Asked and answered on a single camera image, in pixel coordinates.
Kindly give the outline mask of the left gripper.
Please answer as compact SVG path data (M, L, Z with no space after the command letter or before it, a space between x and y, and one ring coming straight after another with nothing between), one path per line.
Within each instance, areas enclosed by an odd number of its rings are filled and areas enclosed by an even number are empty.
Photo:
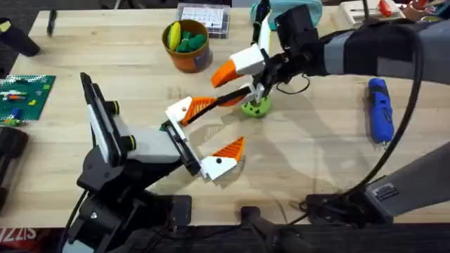
M216 100L187 96L169 106L166 114L186 127ZM169 120L161 129L145 129L129 127L120 117L110 125L92 119L91 130L95 144L77 179L77 185L90 193L140 192L181 166L192 175L202 170L213 181L240 162L245 148L245 137L241 136L200 161Z

